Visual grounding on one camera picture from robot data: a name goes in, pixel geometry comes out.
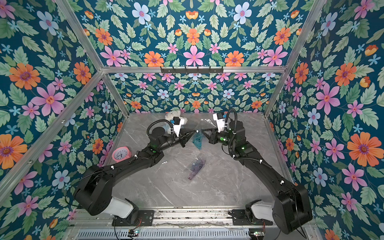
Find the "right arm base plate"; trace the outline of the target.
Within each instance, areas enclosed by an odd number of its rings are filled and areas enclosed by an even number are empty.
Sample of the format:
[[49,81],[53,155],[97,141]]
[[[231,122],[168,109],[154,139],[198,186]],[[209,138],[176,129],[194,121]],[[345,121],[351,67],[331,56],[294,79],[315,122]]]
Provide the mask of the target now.
[[274,223],[264,219],[257,219],[251,212],[244,209],[233,209],[228,212],[235,226],[272,226]]

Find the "teal ruler set bag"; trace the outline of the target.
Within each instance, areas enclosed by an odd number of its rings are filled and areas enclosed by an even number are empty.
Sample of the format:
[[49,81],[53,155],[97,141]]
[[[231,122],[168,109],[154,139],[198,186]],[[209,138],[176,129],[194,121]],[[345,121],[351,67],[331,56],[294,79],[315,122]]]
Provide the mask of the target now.
[[203,149],[203,141],[206,139],[204,135],[204,129],[212,129],[216,126],[210,119],[200,119],[197,126],[195,127],[195,135],[193,136],[193,144],[199,150]]

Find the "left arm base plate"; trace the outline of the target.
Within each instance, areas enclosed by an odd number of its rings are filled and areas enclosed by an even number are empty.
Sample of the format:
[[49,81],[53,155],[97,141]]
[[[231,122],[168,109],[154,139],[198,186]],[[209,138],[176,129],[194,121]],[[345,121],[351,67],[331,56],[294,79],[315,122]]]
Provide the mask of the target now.
[[147,227],[151,226],[154,220],[154,210],[138,210],[133,211],[130,215],[123,219],[115,217],[112,226],[113,227]]

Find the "white vent grille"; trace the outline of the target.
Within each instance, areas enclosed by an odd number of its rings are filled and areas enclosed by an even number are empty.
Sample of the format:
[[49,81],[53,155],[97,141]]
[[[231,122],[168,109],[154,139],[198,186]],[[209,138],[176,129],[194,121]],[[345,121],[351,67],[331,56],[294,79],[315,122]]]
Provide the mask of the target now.
[[244,229],[142,229],[133,234],[127,229],[81,230],[77,240],[249,240]]

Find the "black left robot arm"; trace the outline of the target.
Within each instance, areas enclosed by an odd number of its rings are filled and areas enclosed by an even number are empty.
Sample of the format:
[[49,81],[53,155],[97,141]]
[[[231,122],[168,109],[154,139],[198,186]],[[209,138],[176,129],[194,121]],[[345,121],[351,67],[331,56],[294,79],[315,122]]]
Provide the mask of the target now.
[[137,206],[127,199],[112,196],[114,186],[123,179],[158,164],[164,150],[175,145],[183,148],[196,130],[176,130],[176,125],[161,119],[151,123],[146,131],[148,145],[134,156],[104,167],[93,165],[86,170],[73,194],[74,199],[91,216],[109,214],[121,219],[135,218]]

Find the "white teddy bear blue shirt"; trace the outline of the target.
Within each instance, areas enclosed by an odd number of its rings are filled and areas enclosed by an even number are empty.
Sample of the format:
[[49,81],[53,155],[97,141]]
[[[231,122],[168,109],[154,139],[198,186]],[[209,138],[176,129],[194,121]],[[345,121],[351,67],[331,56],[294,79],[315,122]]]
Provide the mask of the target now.
[[187,122],[188,122],[188,119],[187,118],[184,118],[181,116],[181,111],[180,110],[176,110],[176,111],[170,111],[168,112],[166,115],[165,115],[165,119],[167,121],[172,121],[174,119],[174,117],[177,117],[177,118],[180,118],[181,120],[184,120],[184,123],[183,125],[186,125]]

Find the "clear ruler set bag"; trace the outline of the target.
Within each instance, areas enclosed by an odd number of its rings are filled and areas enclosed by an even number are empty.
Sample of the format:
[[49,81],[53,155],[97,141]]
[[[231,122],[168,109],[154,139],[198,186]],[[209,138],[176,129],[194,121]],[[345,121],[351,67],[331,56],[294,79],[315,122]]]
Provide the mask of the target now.
[[195,161],[192,162],[189,166],[189,175],[188,180],[192,181],[194,177],[202,170],[206,165],[206,161],[200,158],[195,158]]

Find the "pink alarm clock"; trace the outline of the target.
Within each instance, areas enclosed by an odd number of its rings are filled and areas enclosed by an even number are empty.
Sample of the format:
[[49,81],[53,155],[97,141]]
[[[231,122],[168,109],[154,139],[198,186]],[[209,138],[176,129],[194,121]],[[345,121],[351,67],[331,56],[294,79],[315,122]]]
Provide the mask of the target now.
[[118,147],[113,152],[112,158],[116,163],[122,162],[132,157],[132,152],[126,146]]

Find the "black hook rail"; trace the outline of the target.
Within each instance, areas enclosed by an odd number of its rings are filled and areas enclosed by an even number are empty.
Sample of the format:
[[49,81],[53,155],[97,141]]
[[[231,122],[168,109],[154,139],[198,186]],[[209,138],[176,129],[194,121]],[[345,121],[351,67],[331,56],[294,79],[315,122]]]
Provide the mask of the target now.
[[160,67],[162,74],[221,74],[223,67]]

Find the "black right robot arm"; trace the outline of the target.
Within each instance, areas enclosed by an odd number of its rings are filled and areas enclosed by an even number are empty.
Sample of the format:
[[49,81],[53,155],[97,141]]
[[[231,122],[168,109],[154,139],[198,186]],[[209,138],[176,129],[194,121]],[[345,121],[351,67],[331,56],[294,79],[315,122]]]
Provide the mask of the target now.
[[313,219],[308,190],[279,174],[246,138],[246,129],[235,109],[213,115],[215,129],[203,129],[210,144],[227,147],[228,155],[254,173],[267,187],[274,201],[255,200],[245,207],[243,219],[254,225],[266,220],[277,225],[284,234],[300,230]]

